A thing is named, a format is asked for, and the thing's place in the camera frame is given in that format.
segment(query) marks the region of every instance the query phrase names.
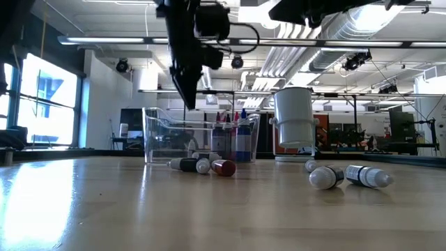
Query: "window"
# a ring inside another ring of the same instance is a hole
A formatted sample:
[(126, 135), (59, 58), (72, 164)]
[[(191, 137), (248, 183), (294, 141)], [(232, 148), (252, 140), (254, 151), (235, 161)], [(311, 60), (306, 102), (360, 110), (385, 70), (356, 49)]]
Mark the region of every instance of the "window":
[(17, 120), (28, 128), (28, 143), (72, 143), (76, 90), (76, 75), (28, 54)]
[[(11, 89), (11, 79), (13, 78), (13, 67), (5, 63), (5, 77), (8, 84), (8, 90)], [(5, 94), (0, 97), (0, 130), (6, 129), (9, 110), (9, 95)]]

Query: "wooden table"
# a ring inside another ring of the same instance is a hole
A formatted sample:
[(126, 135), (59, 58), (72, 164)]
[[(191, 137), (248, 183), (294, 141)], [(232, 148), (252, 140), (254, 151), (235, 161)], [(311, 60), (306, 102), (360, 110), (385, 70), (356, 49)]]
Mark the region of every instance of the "wooden table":
[(271, 160), (232, 178), (143, 158), (2, 167), (0, 250), (446, 250), (446, 169), (351, 164), (396, 183), (319, 191), (302, 164)]

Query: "clear plastic bin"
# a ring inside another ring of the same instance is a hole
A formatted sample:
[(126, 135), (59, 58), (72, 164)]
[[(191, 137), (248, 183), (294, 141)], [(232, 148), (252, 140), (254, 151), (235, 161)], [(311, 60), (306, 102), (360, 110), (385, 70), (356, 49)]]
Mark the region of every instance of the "clear plastic bin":
[[(166, 163), (173, 158), (186, 158), (190, 140), (195, 142), (196, 151), (210, 152), (212, 130), (216, 122), (174, 119), (157, 107), (143, 108), (143, 115), (146, 163)], [(251, 114), (246, 119), (249, 120), (252, 129), (251, 159), (254, 162), (259, 137), (260, 115)]]

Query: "security camera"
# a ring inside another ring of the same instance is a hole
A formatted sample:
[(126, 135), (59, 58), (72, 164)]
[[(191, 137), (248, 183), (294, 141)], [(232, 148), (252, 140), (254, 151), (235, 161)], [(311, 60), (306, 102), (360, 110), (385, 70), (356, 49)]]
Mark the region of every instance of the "security camera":
[(119, 62), (116, 65), (116, 70), (119, 73), (128, 73), (131, 70), (131, 67), (128, 64), (128, 59), (119, 59)]
[(243, 59), (240, 55), (235, 55), (232, 59), (231, 66), (233, 69), (240, 69), (243, 67)]

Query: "plastic bottle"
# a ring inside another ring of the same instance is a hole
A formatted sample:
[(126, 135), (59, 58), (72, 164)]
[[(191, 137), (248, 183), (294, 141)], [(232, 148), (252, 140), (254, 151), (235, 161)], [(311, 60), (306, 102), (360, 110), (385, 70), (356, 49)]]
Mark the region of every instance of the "plastic bottle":
[(216, 160), (212, 162), (212, 170), (224, 177), (231, 177), (235, 174), (237, 166), (234, 162), (230, 160)]
[(383, 170), (367, 166), (349, 165), (346, 178), (355, 185), (368, 188), (385, 188), (394, 183), (393, 178)]
[(231, 158), (231, 117), (229, 114), (226, 116), (225, 124), (223, 125), (224, 131), (224, 155), (222, 156), (225, 160), (229, 160)]
[(238, 120), (236, 137), (237, 162), (251, 162), (251, 128), (246, 119), (246, 111), (243, 109), (242, 118)]
[(187, 157), (192, 158), (192, 154), (195, 152), (195, 142), (193, 139), (189, 141), (189, 146), (187, 146)]
[(335, 167), (318, 167), (309, 175), (309, 182), (316, 189), (335, 188), (344, 182), (344, 171)]
[(192, 157), (196, 158), (196, 159), (205, 158), (205, 159), (208, 159), (209, 162), (211, 162), (211, 163), (216, 161), (216, 160), (221, 160), (222, 159), (222, 157), (220, 155), (216, 154), (216, 153), (198, 153), (198, 152), (195, 152), (194, 154), (192, 154)]
[(236, 116), (234, 117), (234, 122), (231, 130), (231, 157), (230, 160), (236, 161), (236, 140), (237, 140), (237, 121), (239, 119), (238, 112), (236, 112)]
[(316, 168), (318, 168), (318, 163), (314, 160), (308, 160), (305, 163), (305, 169), (309, 172), (312, 173)]
[(224, 155), (224, 130), (220, 123), (220, 113), (217, 113), (217, 119), (212, 130), (211, 146), (210, 150), (216, 152), (218, 155)]
[(175, 170), (197, 172), (200, 174), (207, 174), (210, 170), (210, 163), (207, 159), (176, 158), (169, 162), (169, 166)]

